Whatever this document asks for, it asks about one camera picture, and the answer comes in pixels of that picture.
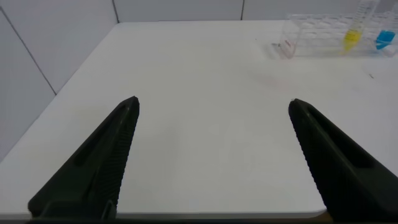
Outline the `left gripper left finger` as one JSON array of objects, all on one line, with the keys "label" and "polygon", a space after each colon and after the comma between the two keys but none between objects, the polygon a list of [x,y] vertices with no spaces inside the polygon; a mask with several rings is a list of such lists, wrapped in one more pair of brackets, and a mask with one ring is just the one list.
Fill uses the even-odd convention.
[{"label": "left gripper left finger", "polygon": [[33,218],[115,218],[139,109],[132,96],[112,110],[30,199]]}]

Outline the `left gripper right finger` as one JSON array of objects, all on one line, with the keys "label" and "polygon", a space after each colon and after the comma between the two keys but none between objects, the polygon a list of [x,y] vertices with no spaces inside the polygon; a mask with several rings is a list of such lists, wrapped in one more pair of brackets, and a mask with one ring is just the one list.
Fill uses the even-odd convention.
[{"label": "left gripper right finger", "polygon": [[336,222],[397,222],[397,176],[311,104],[289,117],[323,203]]}]

